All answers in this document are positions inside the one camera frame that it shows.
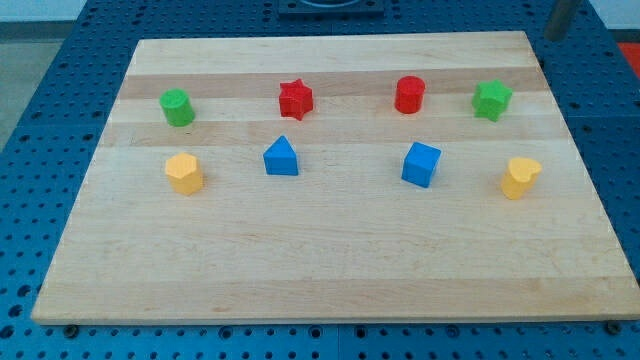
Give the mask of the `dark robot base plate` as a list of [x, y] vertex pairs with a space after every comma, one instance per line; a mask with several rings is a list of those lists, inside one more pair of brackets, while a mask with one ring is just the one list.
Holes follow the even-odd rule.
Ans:
[[385, 11], [385, 0], [277, 0], [276, 4], [281, 18], [378, 16]]

